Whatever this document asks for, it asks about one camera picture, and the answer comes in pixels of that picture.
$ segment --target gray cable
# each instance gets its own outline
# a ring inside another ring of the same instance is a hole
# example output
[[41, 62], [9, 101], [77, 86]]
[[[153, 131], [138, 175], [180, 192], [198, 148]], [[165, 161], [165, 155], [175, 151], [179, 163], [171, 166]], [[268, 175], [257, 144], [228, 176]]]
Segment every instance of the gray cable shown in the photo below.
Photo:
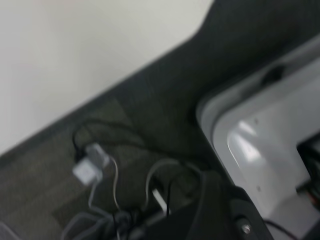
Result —
[[102, 216], [104, 217], [112, 217], [112, 215], [104, 210], [102, 210], [101, 208], [97, 207], [97, 206], [94, 206], [92, 204], [93, 200], [94, 200], [94, 197], [95, 197], [95, 192], [96, 192], [96, 189], [97, 189], [97, 186], [101, 183], [101, 180], [97, 180], [93, 186], [92, 186], [92, 189], [91, 189], [91, 192], [90, 192], [90, 197], [89, 197], [89, 200], [88, 200], [88, 206], [89, 206], [89, 209], [91, 209], [92, 211], [98, 213], [98, 214], [101, 214]]
[[121, 207], [118, 204], [117, 201], [117, 184], [118, 184], [118, 178], [119, 178], [119, 170], [118, 170], [118, 165], [116, 160], [111, 156], [110, 156], [110, 160], [113, 162], [114, 164], [114, 169], [115, 169], [115, 174], [114, 174], [114, 179], [113, 179], [113, 189], [112, 189], [112, 194], [113, 194], [113, 200], [114, 200], [114, 204], [115, 206], [118, 208], [119, 211], [121, 211]]
[[[141, 209], [143, 211], [147, 209], [148, 204], [149, 204], [149, 185], [150, 185], [150, 180], [151, 180], [152, 176], [155, 174], [155, 172], [159, 168], [161, 168], [163, 166], [167, 166], [167, 165], [181, 165], [181, 163], [178, 160], [175, 160], [172, 158], [164, 158], [164, 159], [157, 161], [154, 165], [152, 165], [152, 167], [150, 168], [150, 170], [146, 176], [146, 181], [145, 181], [145, 202], [141, 207]], [[195, 165], [193, 165], [191, 163], [185, 163], [183, 165], [186, 166], [187, 168], [195, 171], [196, 173], [201, 174], [200, 169], [197, 168]]]
[[61, 240], [65, 240], [68, 232], [71, 230], [71, 228], [79, 221], [79, 219], [89, 219], [89, 220], [92, 220], [92, 221], [98, 221], [100, 220], [101, 218], [100, 217], [97, 217], [97, 216], [94, 216], [92, 214], [89, 214], [87, 212], [80, 212], [78, 213], [77, 215], [75, 215], [71, 220], [70, 222], [67, 224], [67, 226], [64, 228], [64, 230], [62, 231], [62, 234], [61, 234]]

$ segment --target power adapter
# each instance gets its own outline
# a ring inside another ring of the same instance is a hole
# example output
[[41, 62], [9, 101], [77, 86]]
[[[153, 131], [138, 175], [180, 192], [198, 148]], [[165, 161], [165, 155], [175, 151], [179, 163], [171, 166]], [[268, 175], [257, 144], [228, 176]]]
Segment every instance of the power adapter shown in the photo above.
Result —
[[85, 148], [85, 156], [73, 167], [73, 174], [79, 181], [89, 186], [94, 181], [103, 178], [103, 169], [109, 165], [110, 156], [98, 143], [92, 143]]

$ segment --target metal screw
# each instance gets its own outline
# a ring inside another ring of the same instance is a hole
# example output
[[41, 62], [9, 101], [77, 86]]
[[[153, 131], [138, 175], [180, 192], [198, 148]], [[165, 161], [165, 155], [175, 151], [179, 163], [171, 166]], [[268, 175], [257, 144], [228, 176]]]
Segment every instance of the metal screw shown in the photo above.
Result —
[[242, 225], [241, 230], [245, 234], [249, 234], [251, 232], [251, 226], [248, 224]]

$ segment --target gray carpet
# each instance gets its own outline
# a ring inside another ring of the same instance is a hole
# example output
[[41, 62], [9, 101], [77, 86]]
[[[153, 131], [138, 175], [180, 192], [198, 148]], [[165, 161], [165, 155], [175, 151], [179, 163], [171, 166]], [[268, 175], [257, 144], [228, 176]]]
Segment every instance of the gray carpet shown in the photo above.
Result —
[[[205, 159], [226, 178], [196, 124], [196, 103], [318, 34], [319, 12], [318, 0], [217, 0], [193, 39], [1, 157], [0, 221], [25, 240], [56, 240], [75, 213], [87, 210], [90, 190], [71, 172], [71, 133], [89, 117], [139, 132], [110, 129], [106, 136]], [[88, 138], [84, 131], [79, 141]], [[149, 167], [163, 156], [124, 146], [107, 150], [120, 165], [119, 203], [138, 205]], [[166, 182], [174, 172], [159, 177]], [[106, 175], [96, 204], [113, 211], [112, 167]]]

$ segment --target white plastic panel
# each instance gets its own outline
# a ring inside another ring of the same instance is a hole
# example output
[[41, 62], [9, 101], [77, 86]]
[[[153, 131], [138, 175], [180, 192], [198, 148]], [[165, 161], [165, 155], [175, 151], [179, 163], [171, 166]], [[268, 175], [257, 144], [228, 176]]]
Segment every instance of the white plastic panel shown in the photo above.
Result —
[[320, 214], [296, 193], [296, 187], [309, 179], [297, 144], [319, 131], [320, 60], [316, 60], [225, 113], [212, 133], [229, 176], [246, 190], [261, 216], [289, 224], [299, 237]]

